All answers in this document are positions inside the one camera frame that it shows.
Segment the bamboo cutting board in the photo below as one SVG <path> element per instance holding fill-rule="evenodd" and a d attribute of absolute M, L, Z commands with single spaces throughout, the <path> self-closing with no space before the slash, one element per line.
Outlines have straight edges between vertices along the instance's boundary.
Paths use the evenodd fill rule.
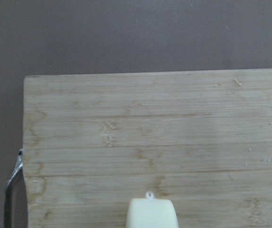
<path fill-rule="evenodd" d="M 122 228 L 169 199 L 181 228 L 272 228 L 272 69 L 28 76 L 30 228 Z"/>

